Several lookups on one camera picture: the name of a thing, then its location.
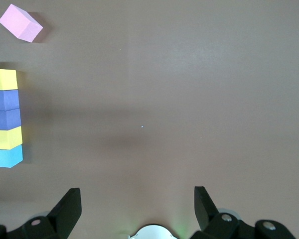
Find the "light blue block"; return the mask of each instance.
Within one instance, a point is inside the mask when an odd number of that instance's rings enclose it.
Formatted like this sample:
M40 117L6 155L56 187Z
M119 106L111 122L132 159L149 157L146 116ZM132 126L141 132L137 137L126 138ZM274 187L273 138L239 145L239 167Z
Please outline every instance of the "light blue block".
M0 149L0 168L12 168L22 160L22 144L10 150Z

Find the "yellow block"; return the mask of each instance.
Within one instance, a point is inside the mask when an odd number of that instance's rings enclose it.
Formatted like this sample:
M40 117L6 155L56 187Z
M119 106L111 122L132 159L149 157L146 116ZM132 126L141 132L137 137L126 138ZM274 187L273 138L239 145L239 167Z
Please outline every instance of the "yellow block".
M17 89L16 71L0 69L0 91Z
M21 126L10 130L0 130L0 149L12 149L22 144Z

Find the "blue block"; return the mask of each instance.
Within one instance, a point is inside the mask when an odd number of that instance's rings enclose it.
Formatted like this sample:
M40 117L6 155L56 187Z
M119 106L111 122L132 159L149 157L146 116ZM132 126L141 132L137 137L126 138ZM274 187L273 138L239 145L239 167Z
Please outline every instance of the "blue block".
M0 111L0 130L10 130L21 126L20 109Z
M22 144L10 150L0 149L0 167L12 168L23 160Z
M20 108L18 90L0 91L0 111Z

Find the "white circular sensor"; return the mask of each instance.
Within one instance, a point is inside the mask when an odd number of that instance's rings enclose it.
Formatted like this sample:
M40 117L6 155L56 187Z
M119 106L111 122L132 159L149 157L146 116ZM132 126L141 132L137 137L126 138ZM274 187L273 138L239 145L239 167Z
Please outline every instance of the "white circular sensor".
M149 225L141 228L129 239L177 239L169 230L160 225Z

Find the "foam block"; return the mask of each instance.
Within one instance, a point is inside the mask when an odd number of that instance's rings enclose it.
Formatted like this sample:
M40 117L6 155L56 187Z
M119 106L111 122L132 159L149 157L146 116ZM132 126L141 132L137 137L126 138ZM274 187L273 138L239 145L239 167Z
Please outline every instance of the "foam block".
M20 109L0 111L0 130L10 130L21 126Z
M21 127L0 130L0 149L12 149L22 144Z
M16 71L0 69L0 91L17 89Z
M10 150L0 149L0 167L12 168L22 160L22 145L18 145Z
M0 111L20 108L18 90L0 91Z
M16 38L33 42L43 27L25 10L11 4L0 18L0 23Z

